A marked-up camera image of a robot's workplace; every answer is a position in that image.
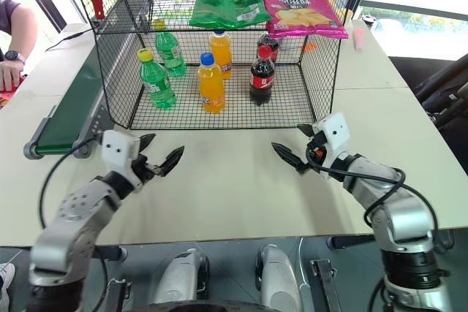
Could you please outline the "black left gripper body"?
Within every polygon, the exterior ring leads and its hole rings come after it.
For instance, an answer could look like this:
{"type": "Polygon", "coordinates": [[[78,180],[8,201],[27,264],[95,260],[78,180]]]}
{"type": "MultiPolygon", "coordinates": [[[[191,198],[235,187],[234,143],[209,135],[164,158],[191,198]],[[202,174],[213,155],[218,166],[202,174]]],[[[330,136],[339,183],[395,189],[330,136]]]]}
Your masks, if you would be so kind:
{"type": "Polygon", "coordinates": [[[140,146],[137,151],[137,157],[132,161],[132,171],[140,181],[150,181],[153,177],[158,176],[159,166],[147,162],[148,158],[143,155],[143,151],[140,152],[140,146]]]}

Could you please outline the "person's hand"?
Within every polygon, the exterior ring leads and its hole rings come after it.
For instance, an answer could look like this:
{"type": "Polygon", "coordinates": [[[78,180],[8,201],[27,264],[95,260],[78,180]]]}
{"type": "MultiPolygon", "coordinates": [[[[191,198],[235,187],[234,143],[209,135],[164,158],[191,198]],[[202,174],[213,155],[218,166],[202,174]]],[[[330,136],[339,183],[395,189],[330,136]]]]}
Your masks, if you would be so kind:
{"type": "Polygon", "coordinates": [[[1,91],[11,91],[20,85],[24,63],[22,61],[1,62],[1,91]]]}

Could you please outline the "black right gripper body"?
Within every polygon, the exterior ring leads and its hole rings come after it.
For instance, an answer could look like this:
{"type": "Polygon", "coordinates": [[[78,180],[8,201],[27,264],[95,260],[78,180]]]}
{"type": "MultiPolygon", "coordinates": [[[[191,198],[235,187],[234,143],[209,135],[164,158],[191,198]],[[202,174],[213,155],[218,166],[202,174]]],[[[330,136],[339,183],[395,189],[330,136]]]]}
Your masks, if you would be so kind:
{"type": "Polygon", "coordinates": [[[309,143],[306,146],[306,158],[309,166],[320,173],[323,162],[326,158],[326,147],[327,142],[324,132],[318,132],[313,137],[311,137],[309,143]]]}

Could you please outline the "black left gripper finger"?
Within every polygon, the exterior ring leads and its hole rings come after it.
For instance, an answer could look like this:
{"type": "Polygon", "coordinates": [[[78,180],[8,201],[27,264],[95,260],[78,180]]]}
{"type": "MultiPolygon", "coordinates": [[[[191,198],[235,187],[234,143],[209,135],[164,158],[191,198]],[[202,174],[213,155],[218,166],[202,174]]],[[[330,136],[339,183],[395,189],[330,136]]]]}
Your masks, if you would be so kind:
{"type": "Polygon", "coordinates": [[[140,152],[144,151],[155,138],[154,133],[144,134],[140,137],[140,152]]]}
{"type": "Polygon", "coordinates": [[[159,166],[158,176],[165,177],[179,163],[184,149],[184,146],[180,146],[166,156],[165,161],[159,166]]]}

